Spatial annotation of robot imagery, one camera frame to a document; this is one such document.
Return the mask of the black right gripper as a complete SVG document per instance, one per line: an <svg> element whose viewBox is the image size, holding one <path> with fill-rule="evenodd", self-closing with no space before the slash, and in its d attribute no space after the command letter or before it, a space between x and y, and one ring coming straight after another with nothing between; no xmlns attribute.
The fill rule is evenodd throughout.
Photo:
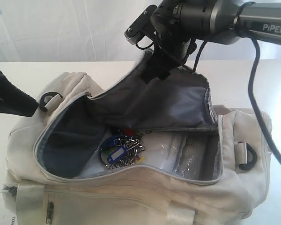
<svg viewBox="0 0 281 225"><path fill-rule="evenodd" d="M147 37L153 41L154 51L146 67L140 75L145 84L158 78L165 80L170 75L170 70L181 66L193 73L194 69L185 63L189 56L197 49L197 39L166 35L162 37L160 33L152 29L147 33Z"/></svg>

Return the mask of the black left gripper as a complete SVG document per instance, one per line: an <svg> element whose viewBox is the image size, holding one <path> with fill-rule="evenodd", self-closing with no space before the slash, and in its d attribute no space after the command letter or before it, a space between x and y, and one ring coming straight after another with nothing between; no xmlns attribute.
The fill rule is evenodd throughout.
<svg viewBox="0 0 281 225"><path fill-rule="evenodd" d="M31 117L38 102L15 87L0 71L0 113Z"/></svg>

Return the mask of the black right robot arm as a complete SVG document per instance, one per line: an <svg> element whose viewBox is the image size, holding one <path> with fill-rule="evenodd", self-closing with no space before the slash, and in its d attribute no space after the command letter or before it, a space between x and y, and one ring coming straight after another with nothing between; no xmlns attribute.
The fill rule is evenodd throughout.
<svg viewBox="0 0 281 225"><path fill-rule="evenodd" d="M249 0L164 0L148 14L152 27L153 55L141 78L166 79L184 66L196 41L230 45L240 38L281 45L281 3Z"/></svg>

